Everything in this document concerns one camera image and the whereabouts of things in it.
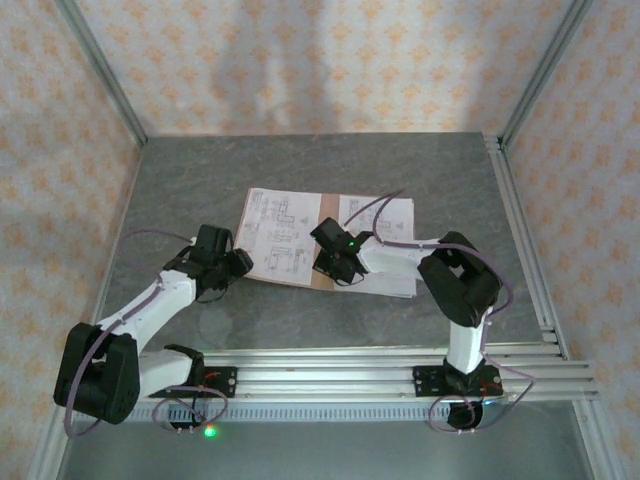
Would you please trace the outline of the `white engineering drawing sheet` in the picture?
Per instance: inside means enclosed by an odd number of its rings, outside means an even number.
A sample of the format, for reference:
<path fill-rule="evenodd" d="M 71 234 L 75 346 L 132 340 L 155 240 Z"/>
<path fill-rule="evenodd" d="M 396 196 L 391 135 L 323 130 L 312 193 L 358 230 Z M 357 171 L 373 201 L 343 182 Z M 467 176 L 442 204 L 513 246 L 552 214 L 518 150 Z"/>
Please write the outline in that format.
<path fill-rule="evenodd" d="M 347 220 L 361 208 L 375 200 L 370 196 L 341 195 L 339 198 L 338 221 L 353 235 L 361 231 L 371 231 L 373 219 L 383 200 L 368 207 L 355 219 Z M 414 239 L 414 202 L 410 198 L 396 198 L 383 209 L 377 222 L 377 232 L 385 240 L 409 242 Z M 356 275 L 353 285 L 335 285 L 341 292 L 357 292 L 399 298 L 413 298 L 416 295 L 416 281 L 398 275 L 372 273 Z"/>
<path fill-rule="evenodd" d="M 321 201 L 318 193 L 249 190 L 235 240 L 254 263 L 249 278 L 311 285 L 316 243 L 310 232 L 318 224 Z"/>

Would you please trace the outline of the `wide aluminium base rail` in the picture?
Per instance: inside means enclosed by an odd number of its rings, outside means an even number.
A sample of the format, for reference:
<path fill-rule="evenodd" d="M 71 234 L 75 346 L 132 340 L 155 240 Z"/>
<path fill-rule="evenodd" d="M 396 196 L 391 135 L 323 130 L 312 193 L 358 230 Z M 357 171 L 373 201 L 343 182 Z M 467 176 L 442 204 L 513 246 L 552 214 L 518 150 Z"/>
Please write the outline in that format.
<path fill-rule="evenodd" d="M 443 348 L 351 347 L 222 350 L 204 354 L 206 366 L 238 369 L 237 402 L 410 402 L 416 398 L 412 369 L 440 365 Z M 556 344 L 492 344 L 508 400 L 525 392 L 530 401 L 596 398 L 587 361 L 565 360 Z"/>

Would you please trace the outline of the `grey metal base panel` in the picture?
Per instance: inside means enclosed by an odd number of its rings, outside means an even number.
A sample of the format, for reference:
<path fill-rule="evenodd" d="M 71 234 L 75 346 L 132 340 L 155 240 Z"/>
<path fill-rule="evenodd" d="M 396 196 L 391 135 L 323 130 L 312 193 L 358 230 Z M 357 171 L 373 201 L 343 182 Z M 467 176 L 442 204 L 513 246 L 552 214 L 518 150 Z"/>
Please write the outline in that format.
<path fill-rule="evenodd" d="M 477 435 L 422 422 L 226 423 L 212 437 L 150 424 L 71 442 L 56 480 L 594 480 L 567 423 L 514 415 Z"/>

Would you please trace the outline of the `thin aluminium side rail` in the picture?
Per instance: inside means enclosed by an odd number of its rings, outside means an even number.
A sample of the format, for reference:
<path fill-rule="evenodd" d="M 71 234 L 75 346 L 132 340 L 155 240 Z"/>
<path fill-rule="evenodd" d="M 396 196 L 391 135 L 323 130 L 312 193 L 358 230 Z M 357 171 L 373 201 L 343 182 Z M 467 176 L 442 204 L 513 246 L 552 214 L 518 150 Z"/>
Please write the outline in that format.
<path fill-rule="evenodd" d="M 112 221 L 112 225 L 109 229 L 109 236 L 107 238 L 107 250 L 105 263 L 101 270 L 100 283 L 92 297 L 91 301 L 87 303 L 81 322 L 83 324 L 95 325 L 102 318 L 104 310 L 104 304 L 109 291 L 111 283 L 113 269 L 116 258 L 120 249 L 120 239 L 124 228 L 127 212 L 135 189 L 137 178 L 139 176 L 141 164 L 143 163 L 143 153 L 146 146 L 139 147 L 136 152 L 135 162 L 133 163 L 131 171 L 125 177 L 123 188 L 121 189 L 121 195 L 116 203 L 115 218 Z"/>

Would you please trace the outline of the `pink-brown paper folder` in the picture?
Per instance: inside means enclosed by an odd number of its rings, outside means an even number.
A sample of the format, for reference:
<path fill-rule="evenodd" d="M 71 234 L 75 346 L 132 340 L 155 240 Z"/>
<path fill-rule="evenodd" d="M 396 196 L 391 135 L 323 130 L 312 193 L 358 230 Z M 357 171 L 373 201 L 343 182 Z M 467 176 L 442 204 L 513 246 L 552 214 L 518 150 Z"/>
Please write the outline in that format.
<path fill-rule="evenodd" d="M 321 221 L 323 221 L 327 217 L 331 217 L 331 218 L 335 219 L 336 221 L 338 221 L 338 216 L 339 216 L 339 198 L 340 198 L 341 195 L 340 194 L 329 194 L 329 193 L 318 193 L 318 194 L 320 194 L 322 196 L 322 201 L 321 201 L 321 208 L 320 208 L 319 220 L 318 220 L 318 224 L 317 225 L 319 225 L 321 223 Z M 357 211 L 354 215 L 352 215 L 347 220 L 347 223 L 351 222 L 360 213 L 363 213 L 370 206 L 371 206 L 370 204 L 367 204 L 366 206 L 361 208 L 359 211 Z M 317 254 L 319 253 L 319 251 L 320 251 L 320 247 L 316 244 L 315 250 L 314 250 L 315 258 L 317 256 Z M 311 283 L 311 285 L 309 287 L 302 287 L 302 288 L 309 288 L 309 289 L 313 289 L 313 290 L 323 290 L 323 291 L 337 292 L 334 289 L 335 285 L 337 285 L 337 284 L 335 284 L 331 279 L 329 279 L 328 277 L 326 277 L 326 276 L 314 271 L 313 268 L 312 268 L 312 283 Z"/>

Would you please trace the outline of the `aluminium frame post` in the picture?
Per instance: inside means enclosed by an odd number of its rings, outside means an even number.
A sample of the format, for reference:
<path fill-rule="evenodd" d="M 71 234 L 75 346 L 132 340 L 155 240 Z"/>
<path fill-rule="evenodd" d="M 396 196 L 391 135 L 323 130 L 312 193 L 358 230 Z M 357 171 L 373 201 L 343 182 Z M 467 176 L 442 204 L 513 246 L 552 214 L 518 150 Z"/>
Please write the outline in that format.
<path fill-rule="evenodd" d="M 509 117 L 502 134 L 497 137 L 498 144 L 502 151 L 508 151 L 515 143 L 520 129 L 532 112 L 538 97 L 553 75 L 555 68 L 570 45 L 593 2 L 594 0 L 571 1 L 566 14 L 552 36 L 514 111 Z"/>
<path fill-rule="evenodd" d="M 54 3 L 137 145 L 144 147 L 148 136 L 77 1 L 54 0 Z"/>

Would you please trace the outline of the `triple aluminium side rail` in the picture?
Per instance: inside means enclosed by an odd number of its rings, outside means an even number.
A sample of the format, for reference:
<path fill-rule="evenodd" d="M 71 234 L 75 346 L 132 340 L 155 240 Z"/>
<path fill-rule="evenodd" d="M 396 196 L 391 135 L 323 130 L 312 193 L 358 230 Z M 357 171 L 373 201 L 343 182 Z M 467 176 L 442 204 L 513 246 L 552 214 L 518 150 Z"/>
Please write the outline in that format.
<path fill-rule="evenodd" d="M 538 259 L 525 212 L 511 172 L 507 155 L 501 150 L 496 136 L 483 135 L 491 160 L 498 188 L 503 200 L 516 250 L 533 302 L 536 318 L 545 340 L 555 339 L 559 354 L 564 360 L 571 356 L 553 304 L 552 295 Z"/>

